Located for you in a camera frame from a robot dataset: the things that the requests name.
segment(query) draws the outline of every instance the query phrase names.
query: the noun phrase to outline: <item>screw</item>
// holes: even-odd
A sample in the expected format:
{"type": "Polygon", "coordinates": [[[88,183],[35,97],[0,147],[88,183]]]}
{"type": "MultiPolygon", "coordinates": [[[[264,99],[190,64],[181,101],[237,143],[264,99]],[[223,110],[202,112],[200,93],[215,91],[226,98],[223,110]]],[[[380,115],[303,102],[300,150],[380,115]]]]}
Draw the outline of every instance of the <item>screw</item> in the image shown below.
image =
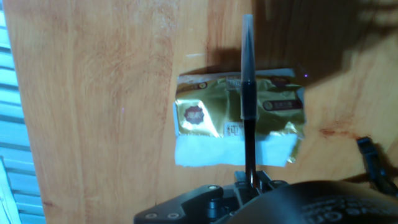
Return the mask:
{"type": "Polygon", "coordinates": [[[145,218],[156,218],[157,214],[156,213],[149,213],[145,216],[145,218]]]}
{"type": "Polygon", "coordinates": [[[180,214],[178,213],[170,213],[169,215],[167,215],[167,218],[178,218],[180,216],[180,214]]]}

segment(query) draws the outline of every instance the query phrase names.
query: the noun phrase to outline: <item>gold foil packet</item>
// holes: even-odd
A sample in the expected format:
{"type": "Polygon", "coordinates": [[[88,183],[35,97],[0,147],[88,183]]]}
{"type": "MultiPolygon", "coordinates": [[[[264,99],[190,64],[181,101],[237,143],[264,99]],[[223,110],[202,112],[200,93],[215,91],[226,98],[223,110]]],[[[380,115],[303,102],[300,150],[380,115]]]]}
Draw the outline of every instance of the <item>gold foil packet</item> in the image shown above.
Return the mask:
{"type": "MultiPolygon", "coordinates": [[[[258,136],[296,134],[288,159],[295,161],[303,138],[304,88],[295,82],[293,69],[256,71],[258,136]]],[[[178,135],[215,138],[242,136],[239,72],[184,75],[177,80],[175,119],[178,135]]]]}

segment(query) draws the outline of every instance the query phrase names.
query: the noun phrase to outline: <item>white paper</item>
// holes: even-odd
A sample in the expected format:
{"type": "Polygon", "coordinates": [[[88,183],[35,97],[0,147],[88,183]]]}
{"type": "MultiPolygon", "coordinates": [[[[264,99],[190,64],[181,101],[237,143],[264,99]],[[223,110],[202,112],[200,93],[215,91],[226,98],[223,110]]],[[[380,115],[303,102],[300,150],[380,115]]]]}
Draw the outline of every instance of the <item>white paper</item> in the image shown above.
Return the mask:
{"type": "MultiPolygon", "coordinates": [[[[257,141],[257,165],[285,166],[296,141],[296,134],[268,136],[264,140],[257,141]]],[[[244,165],[244,141],[240,136],[214,138],[181,135],[177,137],[175,163],[186,167],[244,165]]]]}

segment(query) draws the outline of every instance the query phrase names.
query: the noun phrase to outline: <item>wood grain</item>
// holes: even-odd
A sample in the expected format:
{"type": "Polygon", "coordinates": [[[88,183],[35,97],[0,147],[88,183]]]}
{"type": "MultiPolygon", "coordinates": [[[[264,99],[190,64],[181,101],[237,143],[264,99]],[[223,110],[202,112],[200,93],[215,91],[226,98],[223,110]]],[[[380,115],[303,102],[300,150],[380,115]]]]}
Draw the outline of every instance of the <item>wood grain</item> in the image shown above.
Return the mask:
{"type": "Polygon", "coordinates": [[[355,138],[398,166],[398,2],[4,0],[48,223],[131,223],[134,214],[234,166],[174,163],[176,78],[239,70],[241,18],[255,16],[258,69],[296,66],[306,138],[290,183],[364,172],[355,138]]]}

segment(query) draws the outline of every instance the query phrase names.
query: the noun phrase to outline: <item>black pen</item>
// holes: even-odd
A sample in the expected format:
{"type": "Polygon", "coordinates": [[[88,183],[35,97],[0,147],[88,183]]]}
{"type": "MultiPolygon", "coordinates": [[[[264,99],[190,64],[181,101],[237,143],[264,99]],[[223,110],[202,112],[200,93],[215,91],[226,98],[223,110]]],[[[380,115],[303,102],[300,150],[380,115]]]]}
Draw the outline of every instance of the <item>black pen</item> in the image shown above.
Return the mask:
{"type": "Polygon", "coordinates": [[[254,61],[253,15],[243,15],[241,62],[241,119],[244,126],[246,177],[256,187],[257,84],[254,61]]]}

